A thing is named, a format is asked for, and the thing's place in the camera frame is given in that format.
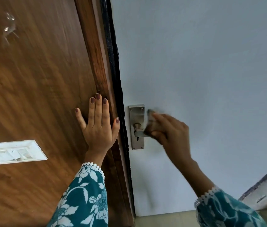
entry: sleeve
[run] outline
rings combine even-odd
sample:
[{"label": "sleeve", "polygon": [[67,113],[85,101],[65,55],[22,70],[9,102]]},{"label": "sleeve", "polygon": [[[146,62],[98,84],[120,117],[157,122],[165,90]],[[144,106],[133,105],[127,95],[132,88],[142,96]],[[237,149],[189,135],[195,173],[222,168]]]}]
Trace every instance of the sleeve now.
[{"label": "sleeve", "polygon": [[201,227],[267,227],[256,211],[218,187],[198,198],[195,208]]},{"label": "sleeve", "polygon": [[99,166],[84,163],[63,193],[47,227],[108,227],[104,178]]}]

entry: cloth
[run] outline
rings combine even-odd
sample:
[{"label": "cloth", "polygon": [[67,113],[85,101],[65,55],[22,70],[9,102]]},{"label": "cloth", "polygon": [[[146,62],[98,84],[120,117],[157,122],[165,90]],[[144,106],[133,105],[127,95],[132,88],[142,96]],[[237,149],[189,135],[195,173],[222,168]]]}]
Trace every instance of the cloth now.
[{"label": "cloth", "polygon": [[47,227],[107,227],[104,178],[96,164],[84,163],[63,193]]},{"label": "cloth", "polygon": [[267,227],[256,211],[218,187],[200,197],[195,208],[201,227]]},{"label": "cloth", "polygon": [[[108,227],[104,174],[84,163],[63,193],[47,227]],[[195,202],[201,227],[267,227],[249,206],[214,187]]]}]

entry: lace trim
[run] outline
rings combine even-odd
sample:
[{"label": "lace trim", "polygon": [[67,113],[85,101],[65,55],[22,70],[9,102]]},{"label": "lace trim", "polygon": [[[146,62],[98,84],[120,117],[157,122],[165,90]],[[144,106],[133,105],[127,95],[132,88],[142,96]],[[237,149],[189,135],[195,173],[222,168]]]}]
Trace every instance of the lace trim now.
[{"label": "lace trim", "polygon": [[199,197],[195,202],[194,202],[194,208],[196,209],[196,220],[198,221],[198,224],[201,226],[199,219],[198,219],[198,206],[199,204],[201,204],[202,202],[207,203],[209,198],[212,198],[214,193],[221,191],[220,188],[218,188],[217,186],[212,187],[212,189],[210,189],[208,192],[206,192],[204,195],[202,195],[201,197]]},{"label": "lace trim", "polygon": [[87,163],[83,163],[82,166],[93,166],[97,171],[100,172],[101,176],[103,177],[103,182],[104,182],[104,179],[105,179],[104,173],[97,164],[87,162]]}]

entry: white switch board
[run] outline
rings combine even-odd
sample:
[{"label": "white switch board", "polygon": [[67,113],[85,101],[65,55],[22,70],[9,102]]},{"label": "white switch board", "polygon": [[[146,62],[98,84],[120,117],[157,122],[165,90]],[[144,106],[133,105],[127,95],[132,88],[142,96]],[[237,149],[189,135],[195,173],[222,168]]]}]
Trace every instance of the white switch board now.
[{"label": "white switch board", "polygon": [[0,143],[0,164],[47,160],[35,140]]}]

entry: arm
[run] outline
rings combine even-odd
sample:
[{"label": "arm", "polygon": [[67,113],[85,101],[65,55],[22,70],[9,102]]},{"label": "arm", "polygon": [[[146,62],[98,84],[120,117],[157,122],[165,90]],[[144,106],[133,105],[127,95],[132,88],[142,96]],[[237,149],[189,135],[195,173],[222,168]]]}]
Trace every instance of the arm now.
[{"label": "arm", "polygon": [[153,114],[163,132],[151,135],[161,143],[172,163],[188,181],[198,199],[195,202],[201,227],[267,227],[260,215],[214,185],[191,158],[189,128],[166,114]]},{"label": "arm", "polygon": [[120,129],[119,118],[110,126],[108,100],[90,98],[88,124],[79,108],[76,117],[88,144],[84,163],[63,193],[47,227],[108,226],[107,193],[101,165]]}]

